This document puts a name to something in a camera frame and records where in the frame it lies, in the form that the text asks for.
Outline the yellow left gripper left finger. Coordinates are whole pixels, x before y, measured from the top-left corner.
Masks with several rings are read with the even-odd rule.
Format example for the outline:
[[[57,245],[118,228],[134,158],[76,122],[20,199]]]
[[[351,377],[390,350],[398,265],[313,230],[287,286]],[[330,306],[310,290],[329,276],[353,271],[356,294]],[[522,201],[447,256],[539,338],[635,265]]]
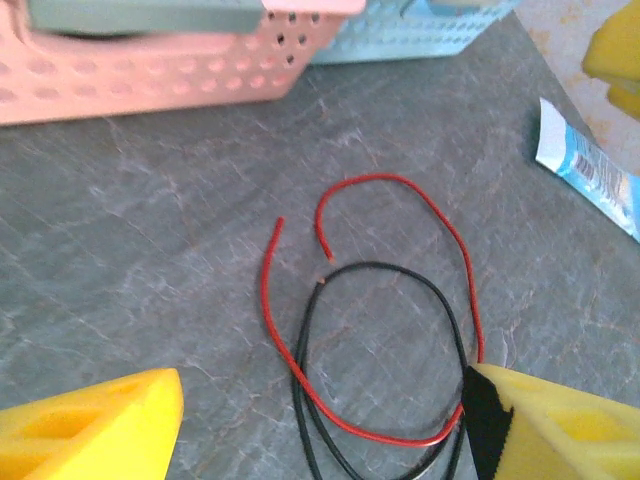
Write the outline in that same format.
[[[0,480],[165,480],[183,412],[174,368],[0,410]]]

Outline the pink plastic basket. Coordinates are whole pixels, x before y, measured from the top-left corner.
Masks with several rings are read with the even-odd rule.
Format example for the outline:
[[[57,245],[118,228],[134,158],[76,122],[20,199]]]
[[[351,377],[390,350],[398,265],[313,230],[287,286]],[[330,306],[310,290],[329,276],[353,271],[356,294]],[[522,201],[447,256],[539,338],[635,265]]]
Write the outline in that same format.
[[[366,0],[0,0],[0,125],[285,96]]]

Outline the blue plastic basket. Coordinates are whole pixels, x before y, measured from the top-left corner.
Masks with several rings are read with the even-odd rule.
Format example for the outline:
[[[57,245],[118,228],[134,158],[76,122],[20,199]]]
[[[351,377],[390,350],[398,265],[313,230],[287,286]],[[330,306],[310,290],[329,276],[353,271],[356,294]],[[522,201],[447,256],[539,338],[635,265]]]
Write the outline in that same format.
[[[314,65],[454,56],[521,0],[489,6],[437,4],[435,0],[367,0],[362,13],[344,22]]]

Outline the blue white tube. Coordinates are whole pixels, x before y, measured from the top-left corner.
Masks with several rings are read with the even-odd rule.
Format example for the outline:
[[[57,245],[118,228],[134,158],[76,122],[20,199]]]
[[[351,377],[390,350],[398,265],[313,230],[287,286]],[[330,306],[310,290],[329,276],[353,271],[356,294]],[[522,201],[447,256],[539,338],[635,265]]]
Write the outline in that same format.
[[[568,183],[640,244],[640,176],[617,166],[595,143],[539,99],[535,160]]]

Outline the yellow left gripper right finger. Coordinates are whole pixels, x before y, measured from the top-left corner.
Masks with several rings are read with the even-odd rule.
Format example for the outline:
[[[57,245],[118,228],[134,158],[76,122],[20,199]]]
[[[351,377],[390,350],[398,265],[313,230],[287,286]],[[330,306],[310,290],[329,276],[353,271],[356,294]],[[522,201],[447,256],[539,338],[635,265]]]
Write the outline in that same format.
[[[640,480],[640,409],[486,363],[462,404],[478,480]]]

